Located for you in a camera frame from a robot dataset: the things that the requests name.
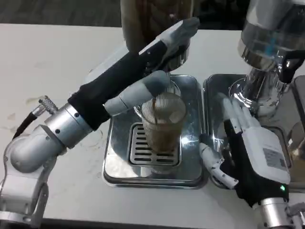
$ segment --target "silver metal tube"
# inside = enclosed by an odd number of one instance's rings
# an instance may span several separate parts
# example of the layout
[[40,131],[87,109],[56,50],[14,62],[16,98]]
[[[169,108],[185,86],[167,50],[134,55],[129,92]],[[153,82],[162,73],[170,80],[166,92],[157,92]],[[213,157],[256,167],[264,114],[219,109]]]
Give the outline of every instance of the silver metal tube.
[[253,205],[255,218],[261,227],[294,228],[289,206],[283,198],[267,198]]
[[48,118],[45,124],[70,149],[92,131],[90,126],[70,104],[63,106]]

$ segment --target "black cable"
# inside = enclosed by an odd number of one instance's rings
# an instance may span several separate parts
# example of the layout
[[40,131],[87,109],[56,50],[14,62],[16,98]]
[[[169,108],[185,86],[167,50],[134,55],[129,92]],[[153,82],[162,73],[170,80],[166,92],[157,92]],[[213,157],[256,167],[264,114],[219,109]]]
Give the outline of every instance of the black cable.
[[23,131],[36,119],[37,119],[37,117],[32,112],[29,113],[29,115],[23,120],[21,125],[17,128],[17,131],[16,131],[13,139],[15,139],[16,137],[21,135],[23,133]]

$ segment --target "robotic hand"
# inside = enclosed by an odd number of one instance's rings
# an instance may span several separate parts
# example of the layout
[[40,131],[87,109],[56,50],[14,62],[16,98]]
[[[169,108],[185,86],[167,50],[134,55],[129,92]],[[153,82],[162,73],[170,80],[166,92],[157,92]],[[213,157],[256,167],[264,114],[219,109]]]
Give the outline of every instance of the robotic hand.
[[231,160],[224,159],[201,136],[201,157],[211,175],[254,209],[265,228],[293,227],[289,212],[290,174],[278,137],[261,127],[248,108],[222,100]]
[[[80,87],[59,110],[46,98],[22,123],[4,152],[5,178],[0,190],[0,228],[12,225],[39,227],[48,200],[47,180],[57,156],[73,148],[111,116],[156,97],[170,85],[158,67],[186,38],[197,32],[199,20],[185,20],[139,53],[126,53],[119,60],[90,74],[95,79]],[[20,135],[31,121],[47,110],[51,116],[30,135]]]

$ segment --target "white table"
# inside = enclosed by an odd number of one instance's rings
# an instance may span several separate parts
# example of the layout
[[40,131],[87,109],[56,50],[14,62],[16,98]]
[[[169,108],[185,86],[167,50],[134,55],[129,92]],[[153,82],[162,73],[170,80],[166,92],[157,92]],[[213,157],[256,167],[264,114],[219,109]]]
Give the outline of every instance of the white table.
[[[173,73],[200,84],[215,73],[247,73],[237,53],[240,31],[199,31],[188,61]],[[57,106],[123,41],[120,28],[0,24],[0,150],[48,95]],[[305,73],[304,65],[298,74]],[[42,123],[41,117],[35,124]],[[203,229],[255,229],[253,212],[234,191],[210,182],[198,190],[118,188],[102,179],[109,122],[61,156],[49,178],[46,218]],[[3,177],[1,163],[0,177]],[[291,202],[305,194],[291,194]]]

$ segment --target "robot finger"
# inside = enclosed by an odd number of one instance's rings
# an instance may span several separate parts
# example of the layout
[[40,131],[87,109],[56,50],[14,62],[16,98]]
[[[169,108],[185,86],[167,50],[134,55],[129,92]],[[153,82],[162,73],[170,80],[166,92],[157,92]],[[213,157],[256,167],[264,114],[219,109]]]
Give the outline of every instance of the robot finger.
[[237,134],[242,131],[240,124],[238,122],[238,117],[233,109],[232,103],[228,98],[223,99],[223,108],[224,108],[224,120],[230,120],[232,123],[232,128]]
[[252,115],[250,114],[250,111],[247,107],[243,107],[243,113],[244,113],[244,116],[246,118],[246,121],[249,125],[249,127],[254,127],[254,126],[257,126],[257,122],[254,121]]
[[239,124],[241,126],[241,129],[243,131],[245,131],[247,128],[249,128],[249,125],[245,119],[242,108],[240,107],[239,103],[236,100],[232,100],[232,105],[233,105],[233,109],[234,109],[235,113],[237,114],[237,118],[238,118]]

